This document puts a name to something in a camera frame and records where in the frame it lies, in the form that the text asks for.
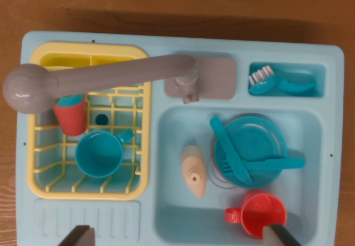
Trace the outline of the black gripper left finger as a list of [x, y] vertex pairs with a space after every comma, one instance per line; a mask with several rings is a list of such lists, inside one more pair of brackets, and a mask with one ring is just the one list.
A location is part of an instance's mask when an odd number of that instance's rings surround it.
[[95, 229], [89, 225], [77, 225], [58, 246], [95, 246]]

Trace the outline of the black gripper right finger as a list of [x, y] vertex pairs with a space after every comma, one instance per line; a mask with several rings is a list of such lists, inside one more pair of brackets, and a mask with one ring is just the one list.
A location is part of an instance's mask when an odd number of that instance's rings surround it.
[[301, 246], [282, 224], [269, 224], [263, 227], [263, 244], [266, 246]]

